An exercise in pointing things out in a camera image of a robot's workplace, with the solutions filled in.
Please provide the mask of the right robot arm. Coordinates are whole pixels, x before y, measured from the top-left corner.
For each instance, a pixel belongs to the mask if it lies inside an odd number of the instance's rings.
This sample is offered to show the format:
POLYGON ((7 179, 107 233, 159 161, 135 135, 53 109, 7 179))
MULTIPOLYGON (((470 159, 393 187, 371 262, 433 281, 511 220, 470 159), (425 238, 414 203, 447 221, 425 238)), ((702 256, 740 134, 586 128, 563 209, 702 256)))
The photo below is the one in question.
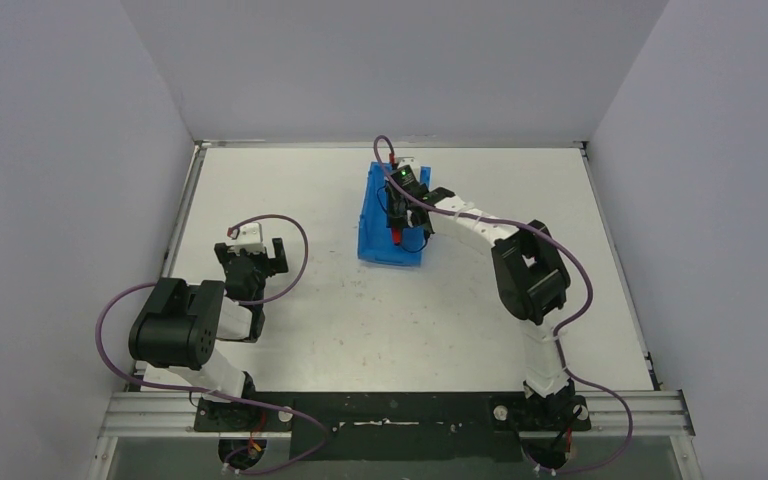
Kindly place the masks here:
POLYGON ((442 234, 491 259, 499 299, 521 322, 525 348, 523 401, 525 419, 545 429, 563 415, 562 399, 575 394, 564 372, 555 337, 546 317, 567 300, 570 275, 557 248, 536 235, 549 233, 539 221, 526 229, 501 224, 493 215, 466 202, 445 187, 429 189, 409 165, 385 181, 388 221, 392 226, 419 227, 426 238, 442 234))

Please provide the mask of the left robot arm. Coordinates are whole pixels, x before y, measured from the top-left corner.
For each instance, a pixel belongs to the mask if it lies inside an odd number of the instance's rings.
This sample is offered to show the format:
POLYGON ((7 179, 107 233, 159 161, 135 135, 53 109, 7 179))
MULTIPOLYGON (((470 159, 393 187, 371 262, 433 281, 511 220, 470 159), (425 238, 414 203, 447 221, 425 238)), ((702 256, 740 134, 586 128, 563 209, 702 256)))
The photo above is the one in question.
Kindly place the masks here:
POLYGON ((249 428, 257 404, 249 397, 251 375, 233 366, 218 341, 255 343, 265 324, 266 280, 289 271, 283 239, 263 243, 217 243, 214 253, 225 279, 190 285, 166 277, 153 287, 130 330, 133 359, 167 369, 218 401, 217 417, 233 431, 249 428))

